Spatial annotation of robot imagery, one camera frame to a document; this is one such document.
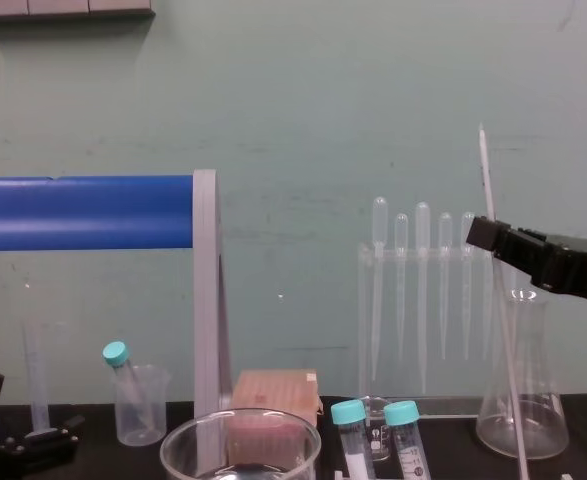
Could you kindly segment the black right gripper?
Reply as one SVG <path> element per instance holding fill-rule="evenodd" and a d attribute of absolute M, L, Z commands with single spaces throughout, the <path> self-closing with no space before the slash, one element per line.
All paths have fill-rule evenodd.
<path fill-rule="evenodd" d="M 544 234 L 475 217 L 466 243 L 527 274 L 550 293 L 587 299 L 587 239 Z"/>

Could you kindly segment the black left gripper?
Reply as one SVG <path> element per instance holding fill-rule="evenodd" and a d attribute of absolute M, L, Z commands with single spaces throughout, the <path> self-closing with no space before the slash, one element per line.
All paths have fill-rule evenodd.
<path fill-rule="evenodd" d="M 0 373 L 0 395 L 5 377 Z M 74 461 L 85 417 L 76 415 L 59 428 L 48 427 L 22 439 L 6 437 L 0 446 L 0 479 L 21 479 Z"/>

